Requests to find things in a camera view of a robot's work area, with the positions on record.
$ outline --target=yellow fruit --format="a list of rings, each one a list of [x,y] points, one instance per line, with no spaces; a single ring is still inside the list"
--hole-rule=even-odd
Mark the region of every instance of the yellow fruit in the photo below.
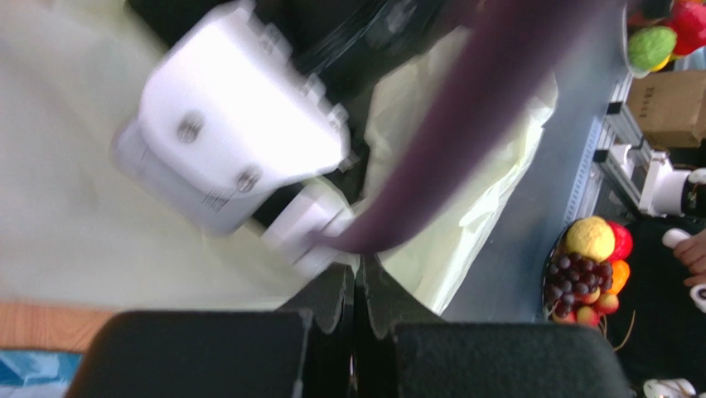
[[[581,299],[581,301],[582,301],[584,304],[589,304],[589,305],[590,305],[590,304],[595,303],[595,302],[598,300],[599,297],[601,297],[601,290],[600,290],[600,289],[596,290],[595,292],[593,292],[593,293],[591,293],[591,294],[588,294],[588,295],[586,295],[586,296],[583,296],[583,298]]]
[[[616,248],[616,237],[608,223],[593,216],[576,221],[566,234],[566,249],[593,261],[605,261]]]
[[[665,66],[667,66],[667,64],[670,63],[671,59],[672,59],[672,56],[666,57],[665,60],[662,61],[662,63],[660,63],[659,65],[657,65],[657,66],[655,66],[654,68],[650,69],[650,72],[659,72],[660,70],[662,70],[662,68],[664,68]]]

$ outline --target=gray table surface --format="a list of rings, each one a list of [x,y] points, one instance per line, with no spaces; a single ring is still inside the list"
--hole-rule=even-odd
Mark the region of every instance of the gray table surface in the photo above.
[[[609,8],[556,69],[559,101],[528,172],[512,193],[488,241],[442,316],[457,322],[534,322],[540,319],[545,258],[575,217],[571,201],[586,184],[582,163],[595,148],[618,76],[619,12]]]

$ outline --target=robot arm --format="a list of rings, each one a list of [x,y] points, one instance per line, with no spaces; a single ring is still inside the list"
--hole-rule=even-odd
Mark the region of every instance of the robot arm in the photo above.
[[[623,203],[635,213],[649,216],[706,217],[706,168],[674,169],[667,153],[654,151],[644,142],[641,146],[615,144],[600,151],[603,156],[599,164]],[[640,163],[646,165],[642,187],[633,182],[636,165],[631,151],[636,151]]]
[[[348,155],[346,111],[328,103],[315,75],[291,67],[289,44],[253,9],[237,2],[210,12],[149,77],[138,117],[113,142],[124,172],[215,235]],[[352,212],[324,187],[287,192],[263,239],[314,276],[338,252],[314,249],[309,231],[337,235]]]

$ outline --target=grape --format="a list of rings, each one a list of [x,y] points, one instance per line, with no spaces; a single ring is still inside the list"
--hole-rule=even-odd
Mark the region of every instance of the grape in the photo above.
[[[597,278],[594,274],[584,274],[581,276],[581,281],[584,282],[589,288],[592,286],[598,286]]]
[[[583,256],[580,255],[579,253],[572,253],[568,255],[569,259],[571,260],[572,263],[577,263],[583,259]]]
[[[560,284],[557,284],[557,287],[561,289],[562,292],[564,293],[571,293],[572,285],[571,282],[568,280],[563,280]]]
[[[583,259],[578,264],[581,272],[591,272],[596,267],[596,263],[588,259]]]
[[[563,256],[559,259],[559,261],[557,261],[557,266],[559,269],[567,269],[571,266],[571,260],[569,260],[568,257]]]
[[[565,294],[561,296],[561,301],[571,307],[574,303],[576,303],[576,297],[573,294]]]
[[[554,303],[561,298],[563,292],[556,286],[549,286],[549,288],[544,292],[544,298],[547,303]]]
[[[575,284],[573,286],[574,293],[576,293],[580,296],[584,296],[584,295],[588,294],[589,290],[590,289],[588,288],[588,285],[585,284],[584,282],[578,282],[577,284]]]
[[[557,284],[557,282],[559,281],[560,278],[561,278],[560,274],[551,275],[551,274],[547,273],[547,280],[544,282],[544,284]]]
[[[578,280],[581,279],[581,275],[579,275],[578,272],[571,270],[566,274],[566,279],[572,282],[578,282]]]
[[[601,264],[600,274],[601,274],[601,276],[606,277],[606,278],[610,278],[611,276],[613,276],[612,265],[610,265],[610,263]]]
[[[556,313],[560,318],[566,318],[566,316],[571,313],[571,306],[560,301],[554,309],[554,313]]]
[[[613,278],[606,279],[601,285],[601,290],[607,292],[613,287]]]

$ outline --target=fruit bowl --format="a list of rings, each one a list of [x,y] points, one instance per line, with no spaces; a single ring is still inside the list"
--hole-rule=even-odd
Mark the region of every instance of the fruit bowl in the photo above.
[[[544,317],[596,327],[603,315],[617,311],[632,245],[625,227],[597,216],[562,231],[543,267]]]
[[[632,63],[630,62],[630,57],[627,54],[627,42],[628,42],[628,34],[627,34],[627,5],[622,8],[622,13],[620,16],[620,26],[621,26],[621,32],[622,32],[622,40],[621,40],[621,52],[622,52],[622,59],[625,62],[625,65],[627,66],[628,72],[632,75],[632,77],[636,79],[642,79],[646,77],[647,75],[650,74],[649,70],[642,70],[634,67]]]

